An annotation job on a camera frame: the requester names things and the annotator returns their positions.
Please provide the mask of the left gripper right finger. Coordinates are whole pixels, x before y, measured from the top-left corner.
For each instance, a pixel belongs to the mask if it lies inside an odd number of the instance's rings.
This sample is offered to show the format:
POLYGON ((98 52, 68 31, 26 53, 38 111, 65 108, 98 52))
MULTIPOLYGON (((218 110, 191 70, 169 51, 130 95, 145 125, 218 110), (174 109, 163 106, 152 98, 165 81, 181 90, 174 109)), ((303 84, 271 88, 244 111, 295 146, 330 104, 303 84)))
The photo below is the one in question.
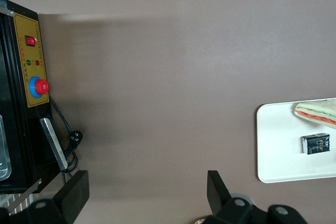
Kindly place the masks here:
POLYGON ((251 204, 240 197, 232 197, 218 171, 207 173, 207 199, 212 215, 207 223, 248 223, 251 216, 251 204))

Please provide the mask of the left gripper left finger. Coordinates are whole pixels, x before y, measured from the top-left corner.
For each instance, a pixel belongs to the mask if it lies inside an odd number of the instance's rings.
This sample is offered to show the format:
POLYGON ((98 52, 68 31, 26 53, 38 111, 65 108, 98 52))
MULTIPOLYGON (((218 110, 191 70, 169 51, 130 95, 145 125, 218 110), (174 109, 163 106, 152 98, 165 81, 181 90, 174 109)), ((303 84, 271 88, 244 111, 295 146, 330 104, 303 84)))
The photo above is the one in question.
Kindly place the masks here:
POLYGON ((51 199, 40 199, 28 208, 28 223, 74 223, 89 199, 89 173, 76 172, 51 199))

